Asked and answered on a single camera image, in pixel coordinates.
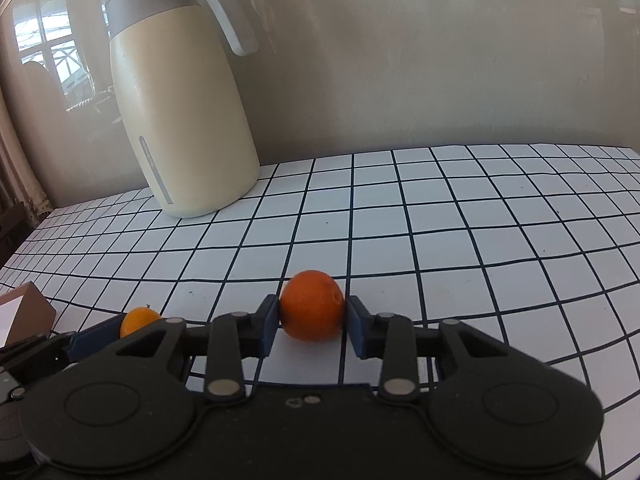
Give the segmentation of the orange tangerine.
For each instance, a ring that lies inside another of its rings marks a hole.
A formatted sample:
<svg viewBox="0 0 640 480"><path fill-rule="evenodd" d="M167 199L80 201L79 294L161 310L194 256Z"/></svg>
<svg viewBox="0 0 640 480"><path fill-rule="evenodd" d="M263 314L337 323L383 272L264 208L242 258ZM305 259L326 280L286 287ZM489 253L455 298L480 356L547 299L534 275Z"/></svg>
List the orange tangerine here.
<svg viewBox="0 0 640 480"><path fill-rule="evenodd" d="M335 338L345 317L345 297L333 278L317 270L295 274L279 298L279 315L288 336L306 342Z"/></svg>

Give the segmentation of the small orange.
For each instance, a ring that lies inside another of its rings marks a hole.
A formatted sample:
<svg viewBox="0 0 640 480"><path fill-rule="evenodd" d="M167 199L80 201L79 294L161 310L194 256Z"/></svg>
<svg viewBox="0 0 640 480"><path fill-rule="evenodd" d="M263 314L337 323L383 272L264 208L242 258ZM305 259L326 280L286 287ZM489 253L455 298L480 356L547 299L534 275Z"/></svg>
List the small orange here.
<svg viewBox="0 0 640 480"><path fill-rule="evenodd" d="M160 320L162 317L149 306L136 307L130 310L122 319L120 324L119 337L125 338L129 335L145 328L152 323Z"/></svg>

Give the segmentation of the brown cardboard box tray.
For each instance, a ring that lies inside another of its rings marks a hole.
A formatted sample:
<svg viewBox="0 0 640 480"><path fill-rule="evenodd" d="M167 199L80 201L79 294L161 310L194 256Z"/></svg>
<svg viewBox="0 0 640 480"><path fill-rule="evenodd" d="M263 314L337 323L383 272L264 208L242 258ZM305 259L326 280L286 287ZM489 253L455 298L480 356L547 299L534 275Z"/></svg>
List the brown cardboard box tray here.
<svg viewBox="0 0 640 480"><path fill-rule="evenodd" d="M0 344L2 347L32 336L49 335L55 308L37 286L28 282L1 296Z"/></svg>

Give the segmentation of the white black grid tablecloth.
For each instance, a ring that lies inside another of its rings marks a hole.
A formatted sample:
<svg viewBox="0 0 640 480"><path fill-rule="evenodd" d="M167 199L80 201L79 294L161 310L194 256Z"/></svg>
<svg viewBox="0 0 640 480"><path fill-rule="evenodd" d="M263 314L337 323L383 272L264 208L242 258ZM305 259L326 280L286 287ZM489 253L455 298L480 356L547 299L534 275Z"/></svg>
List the white black grid tablecloth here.
<svg viewBox="0 0 640 480"><path fill-rule="evenodd" d="M373 312L460 320L581 380L605 422L590 466L639 474L639 155L451 145L265 166L214 214L145 188L57 209L1 271L58 333L149 307L194 325L253 310L305 270Z"/></svg>

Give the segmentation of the cream thermos jug grey lid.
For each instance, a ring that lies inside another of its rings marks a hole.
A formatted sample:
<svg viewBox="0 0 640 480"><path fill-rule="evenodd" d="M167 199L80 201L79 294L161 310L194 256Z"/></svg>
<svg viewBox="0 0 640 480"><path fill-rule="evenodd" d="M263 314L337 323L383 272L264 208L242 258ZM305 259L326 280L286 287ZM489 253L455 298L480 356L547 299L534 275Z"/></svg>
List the cream thermos jug grey lid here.
<svg viewBox="0 0 640 480"><path fill-rule="evenodd" d="M258 41L238 0L107 0L113 88L165 214L204 216L245 195L259 159L227 55Z"/></svg>

